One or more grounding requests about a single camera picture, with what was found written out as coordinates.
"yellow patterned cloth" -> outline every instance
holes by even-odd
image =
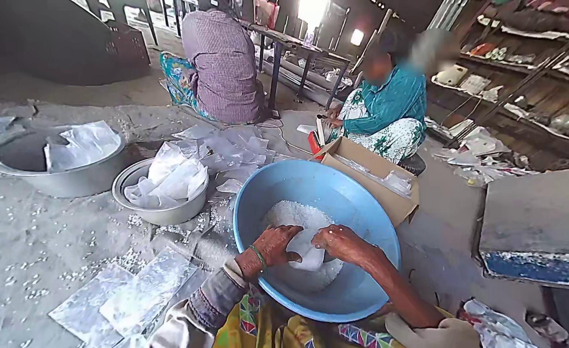
[[[216,335],[214,348],[404,348],[390,334],[357,324],[325,324],[293,316],[279,325],[276,304],[250,286]]]

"woman in teal shirt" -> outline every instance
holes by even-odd
[[[388,29],[368,48],[365,81],[329,111],[329,140],[344,136],[396,164],[415,154],[425,138],[426,78],[400,63],[409,47],[402,32]]]

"woman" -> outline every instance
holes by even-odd
[[[404,62],[411,42],[394,25],[371,44],[365,81],[329,111],[329,140],[344,136],[395,164],[415,154],[425,138],[426,78]]]
[[[188,300],[170,309],[165,323],[150,338],[150,348],[396,348],[402,347],[401,343],[408,348],[480,347],[479,337],[469,323],[445,319],[435,307],[417,296],[380,248],[342,225],[322,228],[312,243],[363,268],[385,290],[397,312],[384,319],[382,325],[388,333],[364,330],[357,324],[333,325],[330,330],[327,323],[301,316],[279,322],[277,307],[272,307],[270,299],[249,282],[267,267],[300,262],[301,257],[287,252],[286,247],[301,230],[301,226],[265,230],[249,249],[229,260]],[[427,329],[412,330],[410,326]]]
[[[187,59],[160,55],[173,104],[189,105],[211,121],[256,121],[263,115],[263,85],[254,44],[226,0],[199,0],[198,10],[182,22]]]

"blue plastic basin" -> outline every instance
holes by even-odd
[[[349,226],[369,243],[380,246],[400,268],[396,231],[374,197],[342,172],[304,160],[272,163],[246,181],[237,195],[233,217],[235,242],[240,253],[261,235],[265,213],[282,200],[322,210],[336,224]],[[345,264],[326,289],[311,294],[291,289],[270,270],[259,279],[259,284],[293,312],[331,323],[365,318],[388,300],[370,275],[351,264]]]

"cardboard box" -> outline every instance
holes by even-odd
[[[342,171],[342,173],[350,176],[367,189],[388,214],[392,225],[395,227],[400,225],[400,223],[407,217],[409,217],[409,220],[411,221],[413,214],[420,203],[419,183],[417,181],[417,177],[412,173],[409,173],[407,170],[389,162],[374,152],[369,151],[364,146],[358,145],[343,137],[340,137],[324,146],[315,156],[323,154],[325,156],[321,163]],[[397,193],[392,192],[387,187],[338,161],[333,155],[340,155],[348,160],[357,162],[369,169],[371,174],[380,178],[387,177],[389,172],[392,170],[408,174],[413,178],[411,183],[411,199],[403,198]]]

